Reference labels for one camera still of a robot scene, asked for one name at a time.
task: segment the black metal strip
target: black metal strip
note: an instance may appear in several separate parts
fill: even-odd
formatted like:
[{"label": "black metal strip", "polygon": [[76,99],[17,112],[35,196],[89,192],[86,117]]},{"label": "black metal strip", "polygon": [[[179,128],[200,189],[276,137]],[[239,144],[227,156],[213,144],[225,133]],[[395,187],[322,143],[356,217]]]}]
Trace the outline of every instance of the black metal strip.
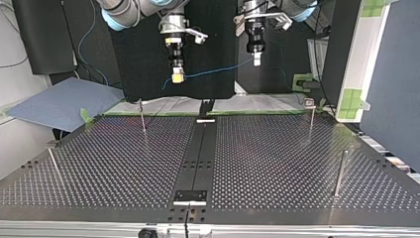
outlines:
[{"label": "black metal strip", "polygon": [[191,134],[190,144],[185,151],[184,161],[179,169],[175,187],[172,191],[172,201],[170,202],[170,216],[168,222],[187,222],[189,206],[174,206],[176,193],[181,190],[192,190],[195,171],[197,169],[197,158],[201,151],[201,144],[204,136],[204,124],[194,124]]},{"label": "black metal strip", "polygon": [[215,123],[207,123],[205,125],[201,151],[198,158],[198,168],[194,179],[193,190],[206,190],[207,202],[206,206],[191,206],[189,209],[189,223],[205,222],[206,214],[211,207],[211,196],[213,190],[213,172],[215,166],[216,155],[216,137],[217,137],[217,120]]}]

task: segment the vertical rod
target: vertical rod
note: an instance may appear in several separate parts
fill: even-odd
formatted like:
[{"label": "vertical rod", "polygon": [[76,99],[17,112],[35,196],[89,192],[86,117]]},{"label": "vertical rod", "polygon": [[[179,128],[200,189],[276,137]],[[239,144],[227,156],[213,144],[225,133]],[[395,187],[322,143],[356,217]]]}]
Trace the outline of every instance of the vertical rod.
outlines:
[{"label": "vertical rod", "polygon": [[315,107],[312,109],[312,117],[311,117],[311,130],[314,126],[314,117],[315,117]]},{"label": "vertical rod", "polygon": [[143,131],[146,131],[145,117],[143,116],[143,101],[140,99],[140,115],[142,117]]},{"label": "vertical rod", "polygon": [[50,153],[50,156],[52,158],[53,166],[55,167],[56,170],[58,170],[58,164],[55,161],[55,156],[53,155],[53,149],[49,148],[49,153]]},{"label": "vertical rod", "polygon": [[344,167],[346,165],[346,160],[347,160],[347,155],[349,154],[349,151],[344,150],[343,154],[342,154],[342,160],[341,160],[341,164],[340,164],[340,170],[339,170],[339,176],[337,178],[337,184],[336,184],[336,189],[334,191],[334,196],[338,196],[339,195],[339,191],[340,191],[340,186],[343,180],[343,173],[344,173]]}]

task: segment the white wall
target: white wall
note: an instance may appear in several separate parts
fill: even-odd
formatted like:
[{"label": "white wall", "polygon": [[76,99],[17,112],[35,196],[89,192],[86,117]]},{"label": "white wall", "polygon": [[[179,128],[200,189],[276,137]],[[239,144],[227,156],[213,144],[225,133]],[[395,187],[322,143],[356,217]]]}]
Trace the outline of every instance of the white wall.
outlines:
[{"label": "white wall", "polygon": [[[389,5],[386,5],[383,8],[382,15],[380,17],[359,17],[353,38],[352,49],[349,55],[346,73],[343,79],[337,112],[340,111],[344,90],[346,88],[361,89],[361,100],[367,100],[371,77],[373,75],[374,66],[376,64],[377,54],[379,52],[388,12]],[[361,109],[359,110],[356,119],[337,118],[337,120],[343,123],[360,123],[362,121],[363,113],[364,111]]]},{"label": "white wall", "polygon": [[[13,12],[0,6],[15,26]],[[26,57],[20,35],[0,12],[0,66],[9,65]],[[19,121],[2,115],[7,108],[29,98],[50,85],[45,75],[32,75],[31,66],[23,64],[0,68],[0,179],[32,159],[53,139],[50,128]]]}]

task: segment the cable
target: cable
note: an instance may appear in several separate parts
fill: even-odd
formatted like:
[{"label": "cable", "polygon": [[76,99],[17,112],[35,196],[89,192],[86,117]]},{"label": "cable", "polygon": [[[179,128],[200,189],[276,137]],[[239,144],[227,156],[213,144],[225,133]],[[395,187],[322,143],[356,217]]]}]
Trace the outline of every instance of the cable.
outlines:
[{"label": "cable", "polygon": [[[70,33],[70,26],[68,25],[68,17],[67,14],[65,13],[65,9],[64,6],[61,5],[61,10],[62,10],[62,14],[64,15],[64,20],[65,20],[65,26],[67,27],[67,31]],[[71,36],[71,34],[69,34],[70,39],[71,39],[71,45],[73,48],[75,48],[73,42],[73,37]],[[90,68],[95,68],[94,66],[92,66],[89,63],[85,63],[83,62],[79,56],[77,54],[75,54],[76,60],[77,60],[77,68],[79,68],[80,66],[82,66],[84,68],[84,70],[87,72],[87,78],[89,78],[90,81],[95,81],[97,83],[102,83],[105,84],[105,78],[101,75],[102,77],[102,82],[100,80],[98,80],[91,72],[90,72]]]},{"label": "cable", "polygon": [[176,11],[176,9],[181,8],[181,7],[185,7],[185,5],[189,3],[189,1],[190,0],[184,0],[181,4],[179,4],[179,6],[173,8],[172,10],[170,10],[163,17],[161,16],[161,14],[159,14],[159,16],[160,16],[160,22],[158,23],[157,28],[159,30],[161,30],[161,25],[163,25],[164,23],[167,23],[167,17],[169,17],[170,14],[172,14],[174,11]]},{"label": "cable", "polygon": [[294,93],[294,95],[296,95],[297,97],[297,102],[299,103],[299,105],[303,104],[303,101],[300,100],[299,94],[295,91],[293,91],[292,88],[290,88],[289,86],[287,86],[287,81],[286,81],[286,73],[284,72],[282,67],[277,66],[276,68],[279,68],[281,70],[281,73],[283,74],[283,81],[284,81],[284,85],[287,87],[287,89],[289,89],[290,91],[292,91]]},{"label": "cable", "polygon": [[324,93],[325,96],[325,100],[327,101],[328,105],[331,108],[331,111],[334,114],[334,117],[337,117],[336,115],[336,111],[333,109],[330,99],[328,99],[327,93],[325,91],[324,88],[324,83],[322,82],[322,75],[319,73],[319,68],[318,68],[318,56],[317,56],[317,47],[316,47],[316,38],[317,38],[317,30],[318,30],[318,23],[319,23],[319,17],[321,16],[321,10],[322,10],[322,6],[319,7],[319,12],[318,12],[318,17],[316,18],[316,23],[315,23],[315,37],[314,37],[314,55],[315,55],[315,67],[316,67],[316,71],[319,77],[319,82],[321,84],[321,89],[322,89],[322,93]]},{"label": "cable", "polygon": [[80,75],[77,73],[77,71],[76,71],[76,70],[74,70],[73,72],[74,72],[74,74],[76,74],[76,77],[77,77],[78,79],[80,79]]},{"label": "cable", "polygon": [[20,65],[20,64],[24,63],[26,60],[28,60],[28,56],[26,56],[26,57],[25,57],[22,61],[20,61],[20,62],[16,62],[16,63],[9,64],[9,65],[1,65],[1,66],[0,66],[0,68],[14,67],[14,66],[17,66],[17,65]]},{"label": "cable", "polygon": [[[13,6],[12,5],[9,5],[9,4],[5,3],[5,2],[0,1],[0,7],[1,6],[5,6],[10,11],[15,12],[15,9],[13,9]],[[12,20],[10,20],[10,18],[7,17],[7,15],[3,12],[3,10],[1,8],[0,8],[0,12],[3,13],[4,17],[7,19],[7,21],[10,23],[10,25],[13,27],[13,29],[15,29],[15,31],[17,33],[21,33],[19,31],[19,29],[13,24]]]},{"label": "cable", "polygon": [[[5,2],[0,1],[0,6],[5,6],[10,11],[15,12],[15,9],[13,9],[13,6],[11,6],[10,4],[7,4]],[[4,17],[10,23],[10,25],[13,27],[13,29],[15,29],[17,33],[20,33],[19,29],[16,28],[15,25],[13,25],[12,21],[7,17],[7,15],[3,12],[3,10],[1,10],[1,8],[0,8],[0,12],[4,15]],[[25,56],[24,59],[22,59],[21,61],[16,62],[16,63],[12,63],[12,64],[8,64],[8,65],[0,65],[0,68],[14,67],[14,66],[17,66],[17,65],[20,65],[20,64],[24,63],[26,60],[28,60],[28,56]]]},{"label": "cable", "polygon": [[298,6],[298,7],[300,7],[300,8],[303,8],[303,9],[309,9],[309,8],[316,8],[316,7],[319,7],[319,6],[321,6],[322,4],[323,4],[323,2],[320,2],[320,3],[318,3],[318,4],[316,4],[316,5],[303,5],[303,4],[301,4],[300,2],[299,2],[299,0],[292,0],[292,2],[296,5],[296,6]]},{"label": "cable", "polygon": [[[93,22],[92,22],[92,26],[89,28],[89,30],[81,38],[81,40],[79,42],[79,45],[78,45],[78,48],[77,48],[77,51],[78,51],[78,54],[79,54],[80,59],[84,63],[86,63],[87,65],[89,65],[89,63],[84,59],[83,54],[81,53],[81,49],[82,49],[83,42],[92,33],[92,31],[93,31],[93,29],[94,29],[94,27],[96,25],[96,9],[95,9],[95,5],[93,4],[93,1],[92,0],[90,0],[90,4],[92,5],[92,9],[93,9]],[[103,77],[103,79],[105,81],[104,84],[109,85],[109,81],[108,81],[108,78],[106,77],[106,75],[101,70],[99,70],[98,68],[93,67],[93,66],[92,66],[92,68],[93,68],[93,70],[95,70],[96,72],[98,72],[99,74],[101,74],[101,76]]]},{"label": "cable", "polygon": [[[230,67],[222,67],[222,68],[218,68],[218,69],[214,69],[214,70],[203,71],[203,72],[198,72],[198,73],[195,73],[195,74],[187,75],[187,76],[186,76],[186,78],[197,77],[197,76],[201,76],[201,75],[205,75],[205,74],[210,74],[210,73],[215,73],[215,72],[220,72],[220,71],[228,71],[228,70],[232,70],[232,69],[238,68],[238,67],[240,67],[240,66],[242,66],[242,65],[244,65],[244,64],[246,64],[247,62],[250,62],[250,61],[252,61],[252,60],[254,60],[254,58],[247,59],[247,60],[245,60],[245,61],[243,61],[243,62],[241,62],[241,63],[239,63],[239,64],[237,64],[237,65],[234,65],[234,66],[230,66]],[[171,78],[168,78],[168,79],[164,82],[164,85],[163,85],[162,90],[164,90],[164,89],[166,88],[166,85],[170,82],[170,80],[171,80]]]},{"label": "cable", "polygon": [[246,11],[246,12],[243,12],[242,14],[243,14],[243,15],[246,15],[246,14],[249,14],[249,13],[251,13],[251,12],[254,12],[254,11],[256,11],[258,8],[262,7],[263,5],[268,6],[268,1],[262,2],[262,3],[261,3],[260,5],[258,5],[257,7],[253,8],[253,9],[250,9],[250,10],[248,10],[248,11]]}]

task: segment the black backdrop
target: black backdrop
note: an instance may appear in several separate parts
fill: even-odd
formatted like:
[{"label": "black backdrop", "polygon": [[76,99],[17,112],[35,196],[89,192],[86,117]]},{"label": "black backdrop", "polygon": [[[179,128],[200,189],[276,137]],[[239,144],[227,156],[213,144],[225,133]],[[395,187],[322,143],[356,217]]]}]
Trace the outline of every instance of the black backdrop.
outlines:
[{"label": "black backdrop", "polygon": [[[235,93],[235,79],[250,93],[290,92],[293,75],[310,72],[306,40],[313,37],[313,32],[305,23],[293,23],[285,33],[267,30],[267,52],[262,56],[261,67],[253,67],[250,62],[238,70],[190,78],[179,85],[169,83],[162,90],[171,71],[167,49],[158,32],[158,16],[142,21],[136,28],[113,32],[102,20],[96,2],[95,6],[97,22],[84,43],[83,55],[108,76],[110,85],[123,88],[130,101],[172,95],[229,98]],[[89,0],[64,0],[63,8],[78,55],[77,45],[92,24],[92,8]],[[185,47],[187,74],[232,66],[251,57],[245,49],[247,36],[243,34],[239,40],[235,36],[233,18],[237,8],[237,0],[191,0],[187,5],[186,16],[191,26],[209,35],[204,46],[195,45],[191,38]],[[286,83],[280,67],[286,74]],[[87,78],[83,68],[77,71]],[[72,72],[53,74],[52,83],[72,75]]]},{"label": "black backdrop", "polygon": [[[194,39],[189,39],[184,48],[187,74],[236,64],[233,23],[236,11],[236,0],[192,0],[187,5],[185,12],[190,25],[209,35],[204,46],[195,45]],[[152,16],[136,28],[111,33],[123,87],[130,100],[172,95],[220,99],[234,95],[234,70],[191,78],[179,85],[169,83],[162,90],[171,76],[171,68],[158,32],[158,21],[158,16]]]}]

